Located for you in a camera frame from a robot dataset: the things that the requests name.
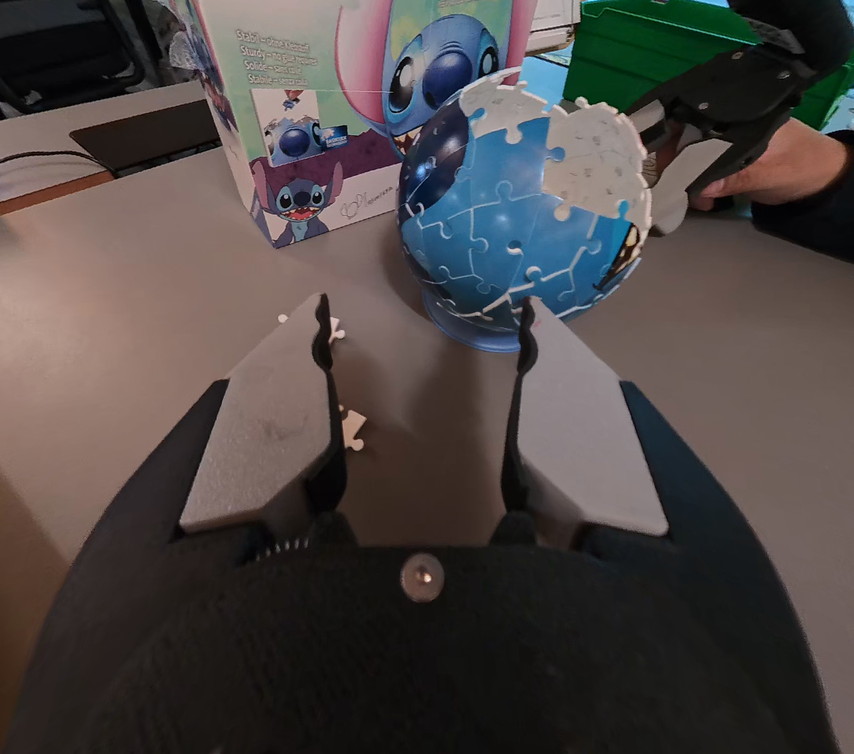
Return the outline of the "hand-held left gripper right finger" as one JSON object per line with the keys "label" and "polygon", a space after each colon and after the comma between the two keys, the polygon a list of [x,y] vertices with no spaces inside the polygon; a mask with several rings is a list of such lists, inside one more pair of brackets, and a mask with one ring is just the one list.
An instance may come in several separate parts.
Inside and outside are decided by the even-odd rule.
{"label": "hand-held left gripper right finger", "polygon": [[536,297],[524,300],[500,485],[537,535],[669,530],[622,381]]}

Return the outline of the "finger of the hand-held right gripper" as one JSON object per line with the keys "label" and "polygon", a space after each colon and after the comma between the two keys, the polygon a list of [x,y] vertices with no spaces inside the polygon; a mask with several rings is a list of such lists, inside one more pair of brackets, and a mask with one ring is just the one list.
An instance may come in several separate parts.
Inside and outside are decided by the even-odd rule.
{"label": "finger of the hand-held right gripper", "polygon": [[720,159],[728,150],[729,143],[719,138],[684,142],[681,137],[669,138],[656,150],[652,236],[667,236],[681,225],[689,208],[689,196],[722,178]]}
{"label": "finger of the hand-held right gripper", "polygon": [[669,123],[664,104],[636,103],[628,108],[627,117],[648,153],[656,153],[669,140]]}

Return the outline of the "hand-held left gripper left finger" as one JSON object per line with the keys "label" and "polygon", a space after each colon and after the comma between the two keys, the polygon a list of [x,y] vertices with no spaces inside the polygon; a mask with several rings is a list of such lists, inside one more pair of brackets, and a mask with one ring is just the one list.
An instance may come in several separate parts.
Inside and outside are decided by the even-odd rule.
{"label": "hand-held left gripper left finger", "polygon": [[330,307],[312,294],[229,373],[179,520],[187,534],[262,522],[297,535],[347,486]]}

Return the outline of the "blue puzzle ball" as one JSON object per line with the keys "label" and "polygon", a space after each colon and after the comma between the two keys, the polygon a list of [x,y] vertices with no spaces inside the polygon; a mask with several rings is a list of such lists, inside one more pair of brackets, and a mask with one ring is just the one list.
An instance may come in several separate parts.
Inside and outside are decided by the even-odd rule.
{"label": "blue puzzle ball", "polygon": [[401,167],[398,229],[433,323],[490,353],[519,348],[522,305],[563,322],[636,269],[652,227],[632,120],[583,98],[550,105],[503,70],[455,93]]}

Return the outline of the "white puzzle piece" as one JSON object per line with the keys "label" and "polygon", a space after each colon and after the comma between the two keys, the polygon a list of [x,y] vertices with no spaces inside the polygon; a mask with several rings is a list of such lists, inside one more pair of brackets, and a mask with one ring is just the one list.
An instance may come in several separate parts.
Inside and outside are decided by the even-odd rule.
{"label": "white puzzle piece", "polygon": [[[289,319],[289,316],[285,313],[280,313],[277,316],[277,320],[279,323],[286,323]],[[347,333],[344,329],[341,328],[340,320],[330,315],[329,317],[330,323],[330,337],[329,337],[329,345],[332,346],[335,342],[343,340],[346,338]]]}
{"label": "white puzzle piece", "polygon": [[364,440],[360,438],[361,429],[367,422],[367,418],[350,408],[339,405],[339,412],[342,423],[342,437],[346,449],[353,452],[360,452],[364,446]]}

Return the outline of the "cartoon printed puzzle box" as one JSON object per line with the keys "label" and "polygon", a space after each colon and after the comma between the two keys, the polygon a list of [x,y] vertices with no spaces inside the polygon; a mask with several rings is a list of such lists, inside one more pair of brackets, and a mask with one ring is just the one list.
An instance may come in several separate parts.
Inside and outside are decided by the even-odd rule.
{"label": "cartoon printed puzzle box", "polygon": [[170,0],[242,203],[280,248],[395,207],[443,103],[522,64],[538,0]]}

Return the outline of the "person's right hand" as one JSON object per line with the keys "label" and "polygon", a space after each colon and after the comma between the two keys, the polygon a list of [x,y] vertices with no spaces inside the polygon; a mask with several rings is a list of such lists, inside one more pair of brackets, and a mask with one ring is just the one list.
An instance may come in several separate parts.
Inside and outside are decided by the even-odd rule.
{"label": "person's right hand", "polygon": [[851,167],[852,147],[792,119],[756,161],[690,196],[689,206],[710,211],[730,196],[772,206],[796,202],[835,185]]}

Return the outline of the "green plastic crate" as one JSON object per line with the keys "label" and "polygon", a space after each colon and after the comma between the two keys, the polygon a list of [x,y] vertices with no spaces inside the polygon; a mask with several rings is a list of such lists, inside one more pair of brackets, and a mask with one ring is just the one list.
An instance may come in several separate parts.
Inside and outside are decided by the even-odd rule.
{"label": "green plastic crate", "polygon": [[728,0],[588,0],[576,31],[564,98],[628,107],[716,55],[760,44],[756,22],[780,6],[734,10]]}

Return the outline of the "black desk mat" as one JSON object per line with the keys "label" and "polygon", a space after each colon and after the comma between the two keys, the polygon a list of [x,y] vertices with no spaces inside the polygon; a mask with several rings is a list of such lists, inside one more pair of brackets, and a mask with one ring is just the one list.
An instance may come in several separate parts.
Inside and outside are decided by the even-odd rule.
{"label": "black desk mat", "polygon": [[69,137],[117,174],[221,146],[205,100],[75,129]]}

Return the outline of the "clear plastic wrap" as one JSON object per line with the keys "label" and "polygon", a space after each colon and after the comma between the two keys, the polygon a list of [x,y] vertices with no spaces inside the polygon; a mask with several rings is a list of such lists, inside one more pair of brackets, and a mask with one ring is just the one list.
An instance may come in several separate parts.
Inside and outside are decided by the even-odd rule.
{"label": "clear plastic wrap", "polygon": [[163,51],[165,65],[179,77],[201,76],[205,46],[196,29],[184,22],[170,0],[146,0],[155,12],[155,35]]}

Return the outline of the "black office chair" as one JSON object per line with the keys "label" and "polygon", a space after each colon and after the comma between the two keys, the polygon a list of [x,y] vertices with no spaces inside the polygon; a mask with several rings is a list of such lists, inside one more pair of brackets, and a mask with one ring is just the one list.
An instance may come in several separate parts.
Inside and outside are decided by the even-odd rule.
{"label": "black office chair", "polygon": [[109,0],[1,0],[1,96],[17,113],[162,84]]}

